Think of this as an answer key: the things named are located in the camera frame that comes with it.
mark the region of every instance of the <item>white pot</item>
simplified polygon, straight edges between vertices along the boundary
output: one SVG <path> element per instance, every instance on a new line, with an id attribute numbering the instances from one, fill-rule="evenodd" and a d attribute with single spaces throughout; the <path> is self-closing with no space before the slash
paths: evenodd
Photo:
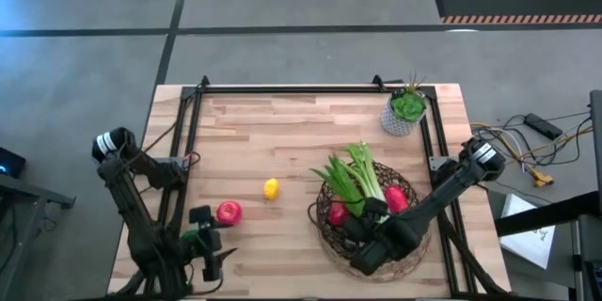
<path id="1" fill-rule="evenodd" d="M 390 135 L 395 136 L 406 136 L 409 135 L 414 127 L 420 123 L 422 118 L 426 115 L 426 109 L 422 112 L 422 115 L 416 122 L 410 122 L 405 119 L 399 119 L 395 116 L 395 112 L 393 112 L 393 108 L 391 108 L 391 98 L 388 99 L 387 104 L 385 104 L 385 109 L 383 110 L 383 114 L 380 116 L 380 124 L 383 126 L 383 129 L 387 131 Z"/>

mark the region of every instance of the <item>red apple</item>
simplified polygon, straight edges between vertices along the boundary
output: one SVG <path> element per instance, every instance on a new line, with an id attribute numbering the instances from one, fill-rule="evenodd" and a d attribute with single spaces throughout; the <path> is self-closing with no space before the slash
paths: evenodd
<path id="1" fill-rule="evenodd" d="M 385 200 L 387 201 L 388 208 L 394 213 L 405 211 L 409 207 L 407 197 L 398 186 L 387 187 L 385 190 Z"/>
<path id="2" fill-rule="evenodd" d="M 243 209 L 236 201 L 226 201 L 217 207 L 217 221 L 236 225 L 243 217 Z"/>

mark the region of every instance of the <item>black floor mat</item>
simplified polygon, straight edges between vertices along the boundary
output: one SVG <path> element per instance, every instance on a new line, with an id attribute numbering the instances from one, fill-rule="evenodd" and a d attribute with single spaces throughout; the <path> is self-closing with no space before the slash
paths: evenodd
<path id="1" fill-rule="evenodd" d="M 446 24 L 600 23 L 602 0 L 436 0 Z"/>

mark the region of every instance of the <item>white paper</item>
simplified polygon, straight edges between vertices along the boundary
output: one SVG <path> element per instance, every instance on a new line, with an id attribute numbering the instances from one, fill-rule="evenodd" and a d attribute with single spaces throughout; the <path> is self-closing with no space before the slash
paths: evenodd
<path id="1" fill-rule="evenodd" d="M 509 194 L 506 196 L 504 209 L 501 217 L 517 214 L 536 208 L 522 198 Z M 522 233 L 502 236 L 499 244 L 502 248 L 509 250 L 526 260 L 547 269 L 547 260 L 552 248 L 555 226 L 544 227 L 539 230 L 530 230 Z"/>

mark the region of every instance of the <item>red radish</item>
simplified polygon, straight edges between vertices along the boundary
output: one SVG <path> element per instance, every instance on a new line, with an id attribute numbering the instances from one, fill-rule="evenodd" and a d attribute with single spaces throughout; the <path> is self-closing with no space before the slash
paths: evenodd
<path id="1" fill-rule="evenodd" d="M 226 201 L 217 207 L 217 221 L 236 225 L 243 217 L 243 209 L 236 201 Z"/>
<path id="2" fill-rule="evenodd" d="M 398 186 L 387 187 L 385 190 L 385 199 L 387 200 L 388 208 L 394 213 L 399 213 L 409 208 L 407 197 Z"/>
<path id="3" fill-rule="evenodd" d="M 334 196 L 333 201 L 341 201 L 341 197 Z M 342 225 L 349 217 L 349 210 L 342 202 L 332 202 L 330 212 L 328 213 L 328 223 L 333 226 Z"/>

